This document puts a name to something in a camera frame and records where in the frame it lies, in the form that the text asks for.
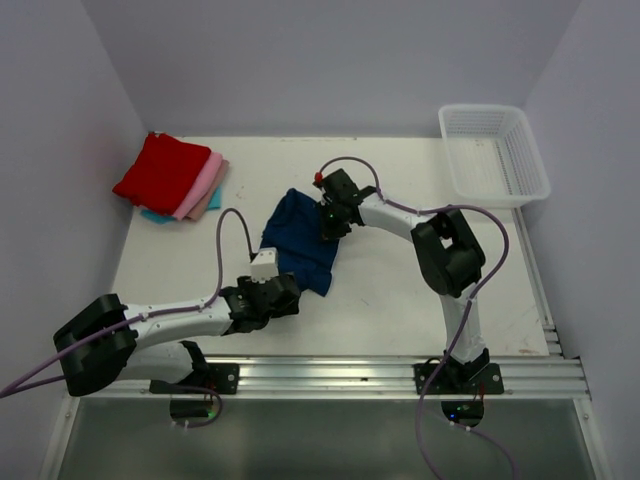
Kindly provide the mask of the dark blue t shirt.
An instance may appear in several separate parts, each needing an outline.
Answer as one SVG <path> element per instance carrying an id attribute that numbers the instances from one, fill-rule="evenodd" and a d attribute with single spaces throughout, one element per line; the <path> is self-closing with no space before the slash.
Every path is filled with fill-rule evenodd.
<path id="1" fill-rule="evenodd" d="M 324 240 L 314 200 L 289 189 L 276 205 L 261 235 L 261 248 L 275 248 L 281 273 L 293 273 L 301 291 L 325 297 L 333 279 L 338 241 Z"/>

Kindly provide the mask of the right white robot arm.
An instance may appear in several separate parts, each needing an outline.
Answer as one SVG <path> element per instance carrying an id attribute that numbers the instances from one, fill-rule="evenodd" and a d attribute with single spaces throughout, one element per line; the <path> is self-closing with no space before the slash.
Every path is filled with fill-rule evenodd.
<path id="1" fill-rule="evenodd" d="M 441 301 L 447 334 L 447 357 L 431 388 L 470 391 L 490 362 L 478 305 L 470 297 L 482 279 L 486 257 L 461 211 L 420 214 L 394 206 L 375 187 L 358 188 L 342 169 L 327 176 L 316 173 L 314 186 L 322 192 L 317 209 L 325 239 L 343 238 L 358 225 L 413 245 L 422 278 Z"/>

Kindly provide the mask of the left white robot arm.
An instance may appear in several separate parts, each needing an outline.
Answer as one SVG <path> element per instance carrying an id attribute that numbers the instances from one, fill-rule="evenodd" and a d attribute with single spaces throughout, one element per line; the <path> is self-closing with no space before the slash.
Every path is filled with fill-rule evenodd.
<path id="1" fill-rule="evenodd" d="M 98 297 L 53 336 L 68 393 L 82 397 L 117 381 L 148 380 L 154 393 L 205 392 L 214 375 L 196 338 L 263 329 L 299 312 L 292 274 L 260 283 L 238 278 L 209 300 L 125 305 Z"/>

